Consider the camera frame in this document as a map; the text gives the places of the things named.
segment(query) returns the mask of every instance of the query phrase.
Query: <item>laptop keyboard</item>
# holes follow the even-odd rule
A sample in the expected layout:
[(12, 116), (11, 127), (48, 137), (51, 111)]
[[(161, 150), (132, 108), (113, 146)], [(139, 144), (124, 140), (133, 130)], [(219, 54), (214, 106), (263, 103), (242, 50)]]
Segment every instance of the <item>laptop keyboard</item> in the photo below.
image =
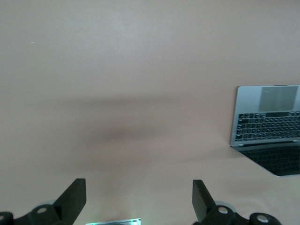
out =
[(239, 114), (235, 141), (300, 137), (300, 112)]
[(299, 146), (246, 150), (241, 153), (275, 174), (300, 170)]

